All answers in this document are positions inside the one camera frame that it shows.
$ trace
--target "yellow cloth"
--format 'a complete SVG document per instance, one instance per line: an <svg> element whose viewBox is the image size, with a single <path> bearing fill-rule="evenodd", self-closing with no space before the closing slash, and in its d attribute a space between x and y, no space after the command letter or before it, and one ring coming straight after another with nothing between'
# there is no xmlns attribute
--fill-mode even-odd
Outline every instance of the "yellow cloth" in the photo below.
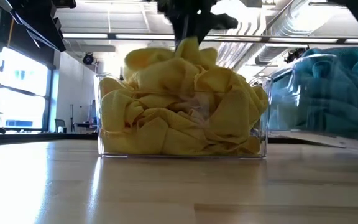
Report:
<svg viewBox="0 0 358 224"><path fill-rule="evenodd" d="M215 65L196 38L176 52L146 48L125 58L124 82L101 80L106 153L243 156L259 153L253 125L268 107L260 86Z"/></svg>

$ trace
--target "glass window pane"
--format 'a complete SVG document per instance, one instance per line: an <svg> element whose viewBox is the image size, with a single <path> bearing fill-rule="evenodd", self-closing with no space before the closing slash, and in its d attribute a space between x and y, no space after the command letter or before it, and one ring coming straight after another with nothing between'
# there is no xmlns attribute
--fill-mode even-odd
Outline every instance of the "glass window pane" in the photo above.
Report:
<svg viewBox="0 0 358 224"><path fill-rule="evenodd" d="M45 99L0 89L0 127L42 128Z"/></svg>
<svg viewBox="0 0 358 224"><path fill-rule="evenodd" d="M4 47L0 53L0 84L45 96L48 68L12 49Z"/></svg>

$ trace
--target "blue cloth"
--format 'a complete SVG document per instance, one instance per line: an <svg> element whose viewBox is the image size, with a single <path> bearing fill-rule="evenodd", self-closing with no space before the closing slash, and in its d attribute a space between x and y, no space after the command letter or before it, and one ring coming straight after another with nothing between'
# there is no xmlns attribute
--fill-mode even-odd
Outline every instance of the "blue cloth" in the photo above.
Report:
<svg viewBox="0 0 358 224"><path fill-rule="evenodd" d="M280 94L281 106L298 97L296 118L288 129L358 139L358 47L308 50L291 72L293 85L287 94ZM275 90L282 85L273 85L273 105Z"/></svg>

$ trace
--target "wooden table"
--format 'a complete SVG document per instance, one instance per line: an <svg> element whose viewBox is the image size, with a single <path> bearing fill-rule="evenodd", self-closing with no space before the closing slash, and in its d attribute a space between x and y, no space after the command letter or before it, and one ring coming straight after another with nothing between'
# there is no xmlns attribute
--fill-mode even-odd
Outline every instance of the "wooden table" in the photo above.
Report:
<svg viewBox="0 0 358 224"><path fill-rule="evenodd" d="M0 223L357 223L358 151L111 159L96 141L0 146Z"/></svg>

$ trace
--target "transparent container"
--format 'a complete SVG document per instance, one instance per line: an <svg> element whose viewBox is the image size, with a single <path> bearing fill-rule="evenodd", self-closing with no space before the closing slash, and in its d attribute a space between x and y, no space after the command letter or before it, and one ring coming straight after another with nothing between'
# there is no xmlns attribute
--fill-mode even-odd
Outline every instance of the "transparent container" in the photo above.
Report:
<svg viewBox="0 0 358 224"><path fill-rule="evenodd" d="M269 77L250 82L251 86L261 86L250 88L257 90L254 95L267 93L268 106L261 114L251 114L247 111L251 106L241 105L243 100L248 102L241 92L130 91L108 73L96 75L94 83L102 156L266 156Z"/></svg>
<svg viewBox="0 0 358 224"><path fill-rule="evenodd" d="M358 139L358 47L311 49L272 78L270 130Z"/></svg>

